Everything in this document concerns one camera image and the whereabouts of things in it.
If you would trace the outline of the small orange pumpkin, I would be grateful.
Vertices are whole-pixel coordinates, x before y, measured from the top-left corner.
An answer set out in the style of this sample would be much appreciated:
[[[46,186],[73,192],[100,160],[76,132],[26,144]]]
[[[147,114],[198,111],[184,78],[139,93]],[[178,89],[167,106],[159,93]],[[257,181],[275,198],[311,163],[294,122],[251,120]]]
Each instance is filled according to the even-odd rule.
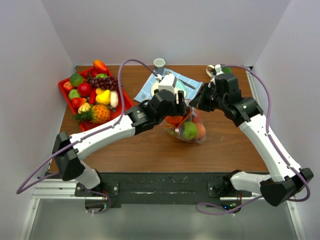
[[[167,116],[165,118],[165,121],[170,124],[170,125],[178,125],[182,120],[183,120],[183,116]]]

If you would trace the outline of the red yellow apple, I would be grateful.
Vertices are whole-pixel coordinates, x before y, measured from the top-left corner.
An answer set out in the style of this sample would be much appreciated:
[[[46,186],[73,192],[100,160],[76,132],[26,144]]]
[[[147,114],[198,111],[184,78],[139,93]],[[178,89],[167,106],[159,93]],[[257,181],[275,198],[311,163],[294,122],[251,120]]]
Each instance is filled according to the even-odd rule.
[[[197,109],[194,109],[194,111],[192,112],[192,122],[197,124],[200,123],[202,121],[201,118],[201,114]]]

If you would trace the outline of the clear zip bag orange zipper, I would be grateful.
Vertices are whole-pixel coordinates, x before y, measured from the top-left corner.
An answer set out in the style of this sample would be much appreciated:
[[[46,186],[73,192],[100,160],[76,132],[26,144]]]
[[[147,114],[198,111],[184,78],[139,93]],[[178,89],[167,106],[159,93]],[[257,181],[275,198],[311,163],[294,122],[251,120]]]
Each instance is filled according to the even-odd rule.
[[[189,105],[186,99],[186,108],[183,116],[167,116],[160,126],[173,137],[186,143],[201,144],[206,139],[206,128],[201,113]]]

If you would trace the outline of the orange peach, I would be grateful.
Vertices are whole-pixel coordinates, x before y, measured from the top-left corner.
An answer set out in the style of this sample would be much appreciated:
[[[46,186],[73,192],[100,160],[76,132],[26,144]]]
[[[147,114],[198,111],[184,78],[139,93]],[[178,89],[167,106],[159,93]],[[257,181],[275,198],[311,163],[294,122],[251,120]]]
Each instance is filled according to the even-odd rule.
[[[197,127],[197,139],[203,139],[206,136],[206,128],[202,123],[196,123],[195,124]]]

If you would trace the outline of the dark red grape bunch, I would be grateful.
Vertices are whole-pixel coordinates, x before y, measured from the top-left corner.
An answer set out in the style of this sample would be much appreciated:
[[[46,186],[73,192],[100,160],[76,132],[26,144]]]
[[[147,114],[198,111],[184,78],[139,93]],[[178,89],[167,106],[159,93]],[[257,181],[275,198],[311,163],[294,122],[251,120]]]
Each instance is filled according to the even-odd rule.
[[[93,88],[100,88],[103,90],[110,90],[110,91],[119,91],[119,81],[118,78],[114,76],[108,77],[99,77],[99,78],[90,78],[88,79],[88,84],[90,84]]]

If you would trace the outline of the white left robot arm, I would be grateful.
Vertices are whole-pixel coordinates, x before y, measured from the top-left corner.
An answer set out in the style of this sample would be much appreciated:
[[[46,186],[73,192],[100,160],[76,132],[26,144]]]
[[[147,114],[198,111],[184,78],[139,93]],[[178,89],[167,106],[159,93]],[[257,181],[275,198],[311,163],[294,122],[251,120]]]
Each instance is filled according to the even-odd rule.
[[[84,162],[86,157],[113,142],[149,131],[168,116],[183,116],[185,112],[182,90],[160,90],[110,122],[73,135],[59,133],[52,154],[62,180],[76,180],[92,196],[99,196],[104,184],[98,172]]]

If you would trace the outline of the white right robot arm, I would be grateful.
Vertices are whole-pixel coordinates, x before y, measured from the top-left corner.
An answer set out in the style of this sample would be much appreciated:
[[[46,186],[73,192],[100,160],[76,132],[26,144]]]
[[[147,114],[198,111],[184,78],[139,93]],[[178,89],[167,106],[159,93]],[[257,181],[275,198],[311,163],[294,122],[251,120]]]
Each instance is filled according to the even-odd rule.
[[[239,191],[261,194],[277,207],[300,192],[314,177],[309,168],[293,160],[267,127],[267,117],[253,97],[242,97],[238,79],[232,73],[219,74],[205,83],[190,101],[190,106],[205,112],[220,110],[251,141],[268,169],[268,174],[235,170],[223,178],[223,192],[230,197]]]

